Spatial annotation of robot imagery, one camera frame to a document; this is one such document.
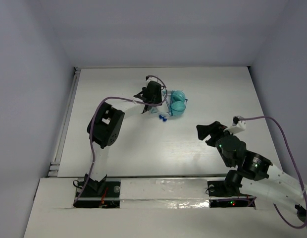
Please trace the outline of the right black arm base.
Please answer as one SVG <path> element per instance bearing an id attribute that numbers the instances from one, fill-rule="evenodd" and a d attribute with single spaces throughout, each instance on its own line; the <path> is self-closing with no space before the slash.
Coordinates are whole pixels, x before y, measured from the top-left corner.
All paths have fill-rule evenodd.
<path id="1" fill-rule="evenodd" d="M 254 196 L 240 193 L 238 188 L 226 185 L 223 180 L 208 181 L 205 193 L 209 196 L 210 208 L 256 208 Z"/>

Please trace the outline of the teal cat-ear headphones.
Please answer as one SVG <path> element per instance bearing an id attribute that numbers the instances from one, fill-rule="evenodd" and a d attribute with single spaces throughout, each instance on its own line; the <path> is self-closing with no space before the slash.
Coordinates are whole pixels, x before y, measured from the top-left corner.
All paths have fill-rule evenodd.
<path id="1" fill-rule="evenodd" d="M 159 118 L 166 120 L 169 117 L 179 117 L 185 112 L 187 101 L 186 95 L 181 90 L 163 90 L 162 96 L 165 100 L 167 111 L 161 111 L 158 107 L 150 110 L 151 114 L 158 114 Z"/>

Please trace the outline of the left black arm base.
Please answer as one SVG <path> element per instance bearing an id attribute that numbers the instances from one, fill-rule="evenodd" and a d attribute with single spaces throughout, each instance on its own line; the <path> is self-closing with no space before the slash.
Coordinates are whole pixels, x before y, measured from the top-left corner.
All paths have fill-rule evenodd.
<path id="1" fill-rule="evenodd" d="M 75 208 L 120 208 L 120 181 L 106 181 L 100 194 L 97 194 L 90 186 L 86 186 L 82 195 L 76 201 L 84 182 L 75 180 L 76 187 L 73 206 Z"/>

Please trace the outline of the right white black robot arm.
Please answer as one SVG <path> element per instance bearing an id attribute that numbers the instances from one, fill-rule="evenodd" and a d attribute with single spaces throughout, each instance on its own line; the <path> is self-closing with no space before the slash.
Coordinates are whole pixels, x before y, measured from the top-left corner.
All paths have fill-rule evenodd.
<path id="1" fill-rule="evenodd" d="M 268 158 L 247 149 L 246 143 L 237 137 L 246 129 L 247 119 L 234 117 L 231 127 L 218 121 L 209 125 L 197 125 L 198 139 L 207 146 L 216 148 L 224 165 L 230 170 L 224 180 L 209 182 L 206 194 L 211 197 L 241 200 L 243 196 L 273 203 L 274 207 L 297 215 L 302 225 L 307 226 L 307 185 L 301 175 L 294 178 Z"/>

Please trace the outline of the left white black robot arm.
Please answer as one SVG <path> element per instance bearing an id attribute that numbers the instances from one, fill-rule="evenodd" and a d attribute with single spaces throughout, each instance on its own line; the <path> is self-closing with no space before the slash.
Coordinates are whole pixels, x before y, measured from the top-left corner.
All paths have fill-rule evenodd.
<path id="1" fill-rule="evenodd" d="M 123 120 L 161 106 L 166 100 L 162 90 L 166 88 L 161 79 L 148 75 L 145 87 L 132 99 L 111 96 L 100 102 L 87 127 L 92 162 L 79 195 L 84 192 L 93 197 L 105 194 L 108 152 L 119 136 Z"/>

